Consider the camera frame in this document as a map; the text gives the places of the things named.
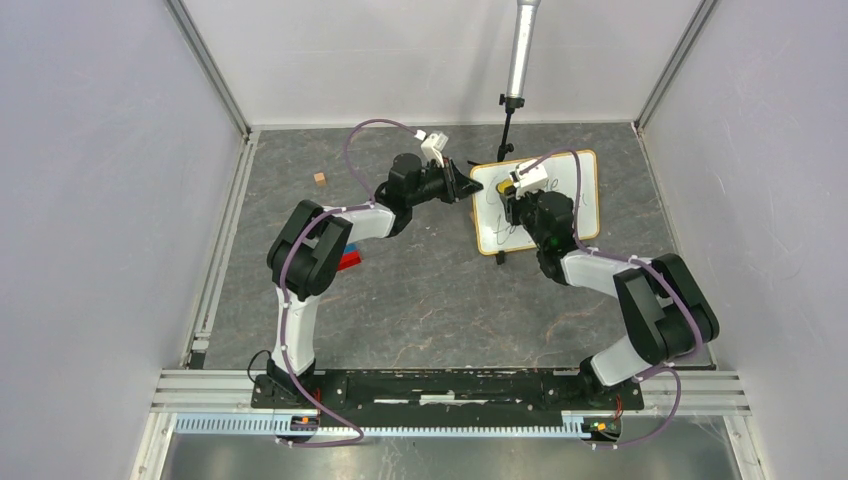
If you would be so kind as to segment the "yellow whiteboard eraser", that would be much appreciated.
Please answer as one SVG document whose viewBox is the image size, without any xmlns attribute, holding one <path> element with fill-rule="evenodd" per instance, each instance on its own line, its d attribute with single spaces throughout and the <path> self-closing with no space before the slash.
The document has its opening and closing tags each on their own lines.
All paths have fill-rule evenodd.
<svg viewBox="0 0 848 480">
<path fill-rule="evenodd" d="M 505 179 L 496 185 L 496 190 L 502 197 L 509 198 L 515 195 L 516 188 L 514 182 L 510 179 Z"/>
</svg>

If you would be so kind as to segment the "yellow framed whiteboard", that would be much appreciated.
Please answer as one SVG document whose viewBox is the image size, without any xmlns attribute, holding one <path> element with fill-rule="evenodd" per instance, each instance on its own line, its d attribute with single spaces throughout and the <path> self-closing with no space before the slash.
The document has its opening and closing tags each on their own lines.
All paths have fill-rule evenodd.
<svg viewBox="0 0 848 480">
<path fill-rule="evenodd" d="M 600 233 L 600 201 L 597 185 L 597 156 L 592 150 L 580 150 L 580 176 L 576 175 L 573 157 L 561 153 L 547 159 L 542 166 L 548 174 L 547 188 L 560 192 L 579 205 L 578 228 L 580 239 L 587 241 Z M 496 185 L 519 165 L 531 163 L 530 158 L 474 166 L 470 178 L 483 186 L 472 196 L 477 248 L 484 256 L 500 251 L 514 252 L 535 247 L 531 237 L 520 226 L 512 226 Z"/>
</svg>

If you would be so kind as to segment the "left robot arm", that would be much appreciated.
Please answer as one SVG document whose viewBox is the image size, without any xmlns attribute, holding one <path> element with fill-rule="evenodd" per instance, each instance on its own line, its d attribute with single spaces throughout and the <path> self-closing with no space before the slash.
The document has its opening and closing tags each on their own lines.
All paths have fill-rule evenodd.
<svg viewBox="0 0 848 480">
<path fill-rule="evenodd" d="M 395 157 L 374 199 L 350 207 L 298 203 L 267 255 L 278 296 L 277 339 L 267 374 L 290 407 L 314 394 L 314 330 L 321 295 L 334 281 L 348 245 L 387 239 L 411 222 L 413 208 L 439 200 L 453 204 L 483 190 L 448 158 L 423 163 L 415 154 Z"/>
</svg>

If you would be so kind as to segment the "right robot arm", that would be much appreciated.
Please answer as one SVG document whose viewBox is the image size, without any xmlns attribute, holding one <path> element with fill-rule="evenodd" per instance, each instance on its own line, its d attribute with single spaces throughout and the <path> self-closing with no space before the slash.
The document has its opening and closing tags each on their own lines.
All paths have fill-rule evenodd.
<svg viewBox="0 0 848 480">
<path fill-rule="evenodd" d="M 552 281 L 617 300 L 626 334 L 583 360 L 577 392 L 602 408 L 628 380 L 643 380 L 696 354 L 720 334 L 720 325 L 685 261 L 677 254 L 653 259 L 616 256 L 582 244 L 573 200 L 556 191 L 500 195 L 506 218 L 536 246 L 542 273 Z"/>
</svg>

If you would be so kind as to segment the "red and blue block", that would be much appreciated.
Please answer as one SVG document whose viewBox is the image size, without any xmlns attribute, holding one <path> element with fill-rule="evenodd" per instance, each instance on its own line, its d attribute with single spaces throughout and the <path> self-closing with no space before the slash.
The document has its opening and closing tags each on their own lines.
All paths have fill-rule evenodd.
<svg viewBox="0 0 848 480">
<path fill-rule="evenodd" d="M 349 244 L 345 247 L 343 251 L 343 255 L 340 259 L 337 270 L 343 271 L 355 265 L 358 265 L 361 262 L 362 259 L 358 247 L 355 244 Z"/>
</svg>

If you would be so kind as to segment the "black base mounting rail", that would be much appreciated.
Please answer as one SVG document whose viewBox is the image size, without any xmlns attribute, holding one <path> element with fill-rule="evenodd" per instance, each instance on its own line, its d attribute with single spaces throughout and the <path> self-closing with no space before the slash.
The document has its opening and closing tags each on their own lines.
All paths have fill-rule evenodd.
<svg viewBox="0 0 848 480">
<path fill-rule="evenodd" d="M 579 372 L 530 369 L 389 369 L 316 371 L 297 394 L 268 374 L 255 377 L 257 409 L 326 407 L 331 426 L 551 426 L 564 412 L 593 415 L 641 410 L 641 388 L 628 380 L 600 392 Z"/>
</svg>

